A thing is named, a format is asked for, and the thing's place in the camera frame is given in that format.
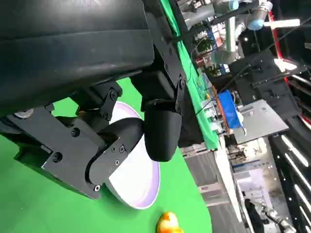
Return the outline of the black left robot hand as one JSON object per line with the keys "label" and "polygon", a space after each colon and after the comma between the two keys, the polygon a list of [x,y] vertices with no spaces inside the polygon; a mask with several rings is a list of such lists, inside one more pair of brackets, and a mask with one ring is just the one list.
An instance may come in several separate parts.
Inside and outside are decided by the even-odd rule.
{"label": "black left robot hand", "polygon": [[98,199],[141,139],[167,162],[186,75],[158,0],[3,0],[0,134],[15,159]]}

